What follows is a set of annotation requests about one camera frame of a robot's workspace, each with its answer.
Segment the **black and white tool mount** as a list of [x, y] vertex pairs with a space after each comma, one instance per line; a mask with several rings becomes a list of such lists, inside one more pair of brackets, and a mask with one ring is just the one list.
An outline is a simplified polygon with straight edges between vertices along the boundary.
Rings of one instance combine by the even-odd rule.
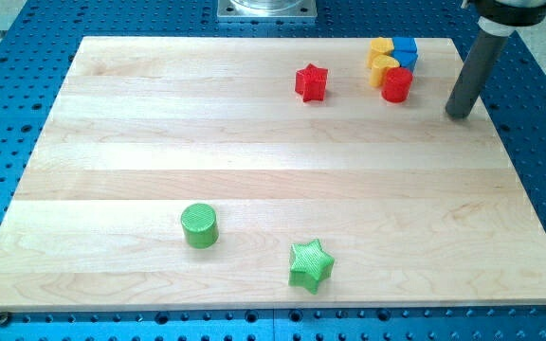
[[469, 7], [480, 15], [480, 29], [498, 37], [509, 37], [519, 27], [536, 26], [546, 17], [546, 0], [463, 0], [461, 8]]

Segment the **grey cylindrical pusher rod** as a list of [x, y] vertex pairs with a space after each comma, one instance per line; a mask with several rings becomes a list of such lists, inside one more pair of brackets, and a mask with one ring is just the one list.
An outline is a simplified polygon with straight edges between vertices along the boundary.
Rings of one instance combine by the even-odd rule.
[[451, 118], [464, 119], [470, 115], [507, 41], [507, 36], [480, 30], [446, 103], [446, 113]]

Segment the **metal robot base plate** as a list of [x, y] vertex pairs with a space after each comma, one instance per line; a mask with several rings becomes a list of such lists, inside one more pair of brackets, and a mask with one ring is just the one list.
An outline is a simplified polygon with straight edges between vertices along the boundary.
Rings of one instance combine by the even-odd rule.
[[316, 0], [218, 0], [220, 20], [315, 20], [318, 16]]

